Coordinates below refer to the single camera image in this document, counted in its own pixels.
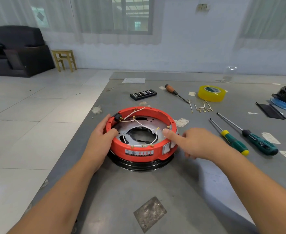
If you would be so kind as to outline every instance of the forearm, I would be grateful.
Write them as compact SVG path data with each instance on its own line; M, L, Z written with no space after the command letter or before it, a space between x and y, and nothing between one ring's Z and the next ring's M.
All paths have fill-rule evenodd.
M228 177L261 233L286 234L286 189L231 147L213 162Z
M78 161L8 234L71 233L95 168Z

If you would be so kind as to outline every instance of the yellow tape roll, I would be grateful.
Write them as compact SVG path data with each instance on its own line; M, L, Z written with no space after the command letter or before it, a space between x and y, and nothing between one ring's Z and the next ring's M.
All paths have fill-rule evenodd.
M225 96L225 90L212 85L200 86L198 97L209 102L221 102Z

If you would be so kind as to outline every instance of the blue plastic disc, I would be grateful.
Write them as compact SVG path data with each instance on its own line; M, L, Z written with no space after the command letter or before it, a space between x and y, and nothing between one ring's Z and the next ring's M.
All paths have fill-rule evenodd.
M270 101L273 102L276 106L286 110L286 102L283 102L277 98L271 98Z

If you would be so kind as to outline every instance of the sheer curtain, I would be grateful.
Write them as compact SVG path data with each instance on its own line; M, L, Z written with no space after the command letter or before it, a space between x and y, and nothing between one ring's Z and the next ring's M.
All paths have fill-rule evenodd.
M38 27L47 42L158 44L164 0L0 0L0 26Z
M253 0L237 47L286 49L286 0Z

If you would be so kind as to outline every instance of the screwdriver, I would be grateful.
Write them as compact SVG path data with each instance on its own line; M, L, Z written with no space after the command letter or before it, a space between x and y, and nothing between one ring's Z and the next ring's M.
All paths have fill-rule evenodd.
M174 88L172 88L172 86L170 85L165 85L165 88L168 90L168 92L172 93L172 94L175 94L175 95L178 95L180 98L182 98L178 93L177 91L174 90Z
M212 120L211 118L209 119L221 130L220 134L227 140L227 142L231 145L232 148L236 149L244 156L247 156L249 154L248 148L242 142L235 139L227 130L221 129L217 125L217 123L214 122L214 120Z
M254 133L251 133L250 130L243 130L242 128L231 122L229 119L222 116L220 113L217 113L217 115L219 115L226 121L230 122L232 125L236 126L238 129L240 129L242 131L243 136L246 137L252 144L254 144L257 147L257 149L259 149L265 155L273 156L279 152L278 148L269 141L260 138L258 135L255 135Z

